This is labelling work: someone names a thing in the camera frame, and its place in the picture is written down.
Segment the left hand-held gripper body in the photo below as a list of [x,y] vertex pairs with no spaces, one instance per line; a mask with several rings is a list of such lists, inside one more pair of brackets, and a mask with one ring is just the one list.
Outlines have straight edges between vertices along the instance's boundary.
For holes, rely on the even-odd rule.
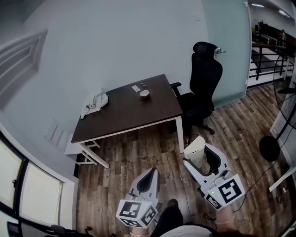
[[160,202],[157,196],[133,194],[129,190],[119,202],[116,218],[125,226],[147,229],[159,213]]

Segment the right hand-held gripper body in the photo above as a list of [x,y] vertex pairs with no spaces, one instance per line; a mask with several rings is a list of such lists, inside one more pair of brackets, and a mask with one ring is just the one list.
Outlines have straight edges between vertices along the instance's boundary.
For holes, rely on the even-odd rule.
[[218,211],[245,194],[239,175],[234,175],[231,170],[222,170],[219,173],[212,172],[206,175],[197,171],[196,181],[200,185],[201,196]]

